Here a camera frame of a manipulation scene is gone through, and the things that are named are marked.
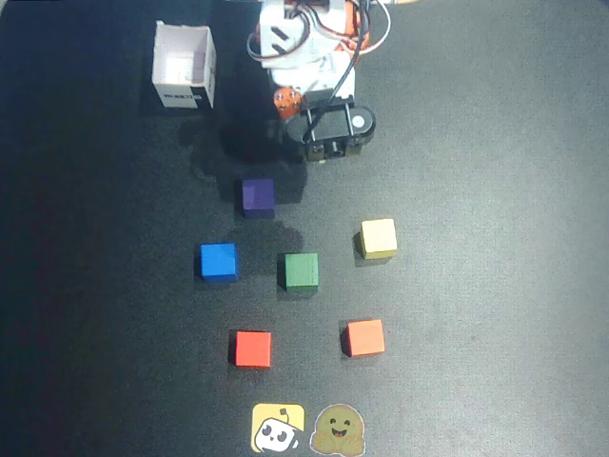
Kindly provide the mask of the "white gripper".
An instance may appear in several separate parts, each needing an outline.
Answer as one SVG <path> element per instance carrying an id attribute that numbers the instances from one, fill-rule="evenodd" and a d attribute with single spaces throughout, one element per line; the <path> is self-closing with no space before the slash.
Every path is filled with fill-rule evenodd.
<path id="1" fill-rule="evenodd" d="M 290 119 L 301 111 L 303 96 L 310 92 L 332 92 L 347 67 L 352 53 L 333 50 L 320 59 L 296 62 L 295 55 L 275 55 L 265 60 L 270 86 L 274 92 L 274 105 L 281 119 Z"/>

